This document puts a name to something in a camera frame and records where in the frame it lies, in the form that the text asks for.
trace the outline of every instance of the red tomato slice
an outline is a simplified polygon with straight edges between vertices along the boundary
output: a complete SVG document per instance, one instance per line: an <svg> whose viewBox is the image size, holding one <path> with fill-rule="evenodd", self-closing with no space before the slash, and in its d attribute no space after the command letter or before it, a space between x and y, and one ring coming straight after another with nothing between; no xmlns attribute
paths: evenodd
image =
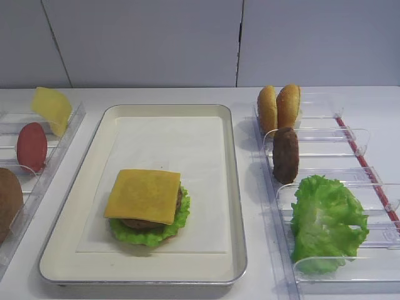
<svg viewBox="0 0 400 300"><path fill-rule="evenodd" d="M44 161L48 153L48 140L39 123L25 125L18 136L17 160L22 166L39 172L44 168Z"/></svg>

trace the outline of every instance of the brown bun half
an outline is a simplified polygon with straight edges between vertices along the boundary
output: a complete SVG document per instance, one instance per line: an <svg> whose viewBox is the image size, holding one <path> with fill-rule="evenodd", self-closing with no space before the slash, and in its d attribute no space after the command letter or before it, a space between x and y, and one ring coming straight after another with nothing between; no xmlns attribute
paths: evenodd
<svg viewBox="0 0 400 300"><path fill-rule="evenodd" d="M0 243L9 232L9 226L24 203L23 192L17 176L0 167Z"/></svg>
<svg viewBox="0 0 400 300"><path fill-rule="evenodd" d="M277 95L277 127L294 127L299 114L301 90L295 84L288 84Z"/></svg>
<svg viewBox="0 0 400 300"><path fill-rule="evenodd" d="M268 133L278 128L278 108L276 106L276 94L273 86L264 87L257 98L258 116L261 130Z"/></svg>

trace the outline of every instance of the hamburger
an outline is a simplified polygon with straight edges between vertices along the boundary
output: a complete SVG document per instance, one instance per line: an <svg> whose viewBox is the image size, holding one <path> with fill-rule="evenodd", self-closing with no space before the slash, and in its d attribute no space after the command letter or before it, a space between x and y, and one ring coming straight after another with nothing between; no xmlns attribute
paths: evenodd
<svg viewBox="0 0 400 300"><path fill-rule="evenodd" d="M186 225L190 197L176 172L125 169L117 175L104 217L116 239L158 246Z"/></svg>
<svg viewBox="0 0 400 300"><path fill-rule="evenodd" d="M292 183L299 172L299 141L291 127L280 128L274 135L273 174L281 184Z"/></svg>

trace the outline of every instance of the plastic container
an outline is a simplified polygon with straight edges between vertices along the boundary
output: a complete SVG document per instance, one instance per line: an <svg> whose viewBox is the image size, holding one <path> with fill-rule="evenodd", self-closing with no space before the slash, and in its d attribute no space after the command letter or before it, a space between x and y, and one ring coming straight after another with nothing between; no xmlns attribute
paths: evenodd
<svg viewBox="0 0 400 300"><path fill-rule="evenodd" d="M308 293L338 293L343 289L348 294L398 291L400 285L400 184L381 182L364 159L368 131L348 128L341 118L343 110L333 109L326 100L329 98L323 94L302 94L307 104L301 106L303 117L300 127L295 129L299 139L299 172L295 181L287 185L274 179L273 140L261 132L254 107L253 124L268 191L263 213L266 226L273 221L273 238L279 248L271 253L274 275L277 283L284 283L288 299L301 299ZM294 193L301 179L314 174L340 180L368 215L370 232L357 257L345 257L343 266L328 274L309 274L303 270L338 257L309 257L296 263L290 258L294 248L291 203L296 202Z"/></svg>
<svg viewBox="0 0 400 300"><path fill-rule="evenodd" d="M58 138L51 132L48 122L37 114L0 111L0 167L9 169L17 176L24 197L24 204L15 215L9 227L10 231L0 245L0 279L3 278L36 209L82 123L84 115L85 110L82 104L74 106L67 130L62 138ZM45 167L39 172L23 170L16 159L16 143L19 132L31 122L39 123L47 137Z"/></svg>

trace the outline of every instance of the toy food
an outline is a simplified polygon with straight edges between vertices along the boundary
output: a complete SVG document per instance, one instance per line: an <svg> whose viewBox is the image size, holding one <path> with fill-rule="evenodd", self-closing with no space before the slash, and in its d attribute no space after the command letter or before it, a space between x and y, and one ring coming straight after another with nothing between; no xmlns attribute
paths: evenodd
<svg viewBox="0 0 400 300"><path fill-rule="evenodd" d="M17 160L22 166L39 172L44 167L48 152L48 141L39 123L29 123L19 132L17 141Z"/></svg>
<svg viewBox="0 0 400 300"><path fill-rule="evenodd" d="M18 178L9 169L0 167L0 243L7 237L9 226L23 203Z"/></svg>
<svg viewBox="0 0 400 300"><path fill-rule="evenodd" d="M257 109L260 126L264 133L278 128L278 108L273 86L264 87L257 98Z"/></svg>
<svg viewBox="0 0 400 300"><path fill-rule="evenodd" d="M190 197L176 172L121 170L108 199L104 217L120 240L158 246L186 224Z"/></svg>
<svg viewBox="0 0 400 300"><path fill-rule="evenodd" d="M291 230L295 245L291 254L304 273L328 273L345 265L345 257L356 257L369 234L368 216L351 191L338 180L313 175L300 182L292 203Z"/></svg>
<svg viewBox="0 0 400 300"><path fill-rule="evenodd" d="M72 112L72 106L64 94L55 89L37 87L31 109L49 122L56 136L63 136Z"/></svg>
<svg viewBox="0 0 400 300"><path fill-rule="evenodd" d="M295 84L283 87L276 98L277 127L294 127L299 114L301 91Z"/></svg>
<svg viewBox="0 0 400 300"><path fill-rule="evenodd" d="M273 146L274 177L282 184L292 183L299 171L299 142L293 128L278 129Z"/></svg>

